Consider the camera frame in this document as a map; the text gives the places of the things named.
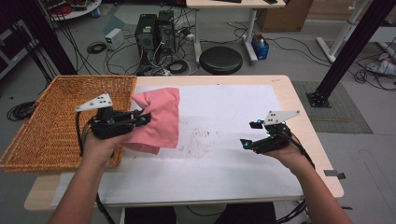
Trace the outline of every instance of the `black round stool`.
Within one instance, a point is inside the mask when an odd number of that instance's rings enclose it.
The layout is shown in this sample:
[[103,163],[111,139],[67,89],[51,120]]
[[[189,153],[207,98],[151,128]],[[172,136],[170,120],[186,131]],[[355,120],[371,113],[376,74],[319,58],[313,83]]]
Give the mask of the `black round stool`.
[[204,50],[199,58],[199,64],[212,75],[230,75],[242,67],[241,54],[226,47],[213,47]]

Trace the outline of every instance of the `white plastic mount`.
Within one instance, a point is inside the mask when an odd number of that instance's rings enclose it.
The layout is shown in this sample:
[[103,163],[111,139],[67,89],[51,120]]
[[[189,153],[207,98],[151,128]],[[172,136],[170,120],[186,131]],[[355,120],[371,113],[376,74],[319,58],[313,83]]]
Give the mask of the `white plastic mount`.
[[108,93],[103,93],[100,96],[97,96],[93,99],[91,99],[89,102],[76,106],[76,112],[81,112],[81,111],[86,111],[86,110],[92,110],[92,109],[99,109],[99,108],[104,108],[108,106],[113,106],[113,102],[110,99],[110,96]]
[[271,111],[268,113],[267,118],[262,122],[263,125],[272,125],[281,123],[287,119],[291,119],[300,115],[300,110],[296,111]]

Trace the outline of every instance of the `pink cloth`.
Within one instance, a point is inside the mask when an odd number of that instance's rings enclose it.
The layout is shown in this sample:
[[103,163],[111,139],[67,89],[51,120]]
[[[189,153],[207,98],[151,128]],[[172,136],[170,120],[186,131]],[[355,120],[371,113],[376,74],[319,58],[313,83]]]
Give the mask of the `pink cloth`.
[[132,99],[144,109],[143,114],[151,114],[151,121],[135,128],[121,145],[155,155],[160,147],[175,148],[178,143],[178,89],[145,91],[133,95]]

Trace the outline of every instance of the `black pants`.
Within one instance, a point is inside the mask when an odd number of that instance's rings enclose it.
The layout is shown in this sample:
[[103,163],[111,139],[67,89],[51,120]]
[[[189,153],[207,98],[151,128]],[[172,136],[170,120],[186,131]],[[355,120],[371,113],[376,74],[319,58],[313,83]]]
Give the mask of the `black pants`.
[[[172,206],[125,208],[125,224],[176,224]],[[276,214],[273,203],[230,203],[216,224],[273,224]]]

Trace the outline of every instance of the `brown woven basket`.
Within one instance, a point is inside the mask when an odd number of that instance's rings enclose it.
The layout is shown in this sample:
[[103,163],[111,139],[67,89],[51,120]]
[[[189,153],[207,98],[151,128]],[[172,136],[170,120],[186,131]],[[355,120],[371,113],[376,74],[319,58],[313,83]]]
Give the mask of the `brown woven basket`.
[[[0,167],[5,173],[77,168],[81,157],[76,106],[108,92],[114,109],[128,111],[136,81],[135,76],[57,76],[36,101],[33,116],[22,125],[0,158]],[[81,113],[81,129],[96,111]],[[117,147],[109,167],[120,164],[121,153],[121,147]]]

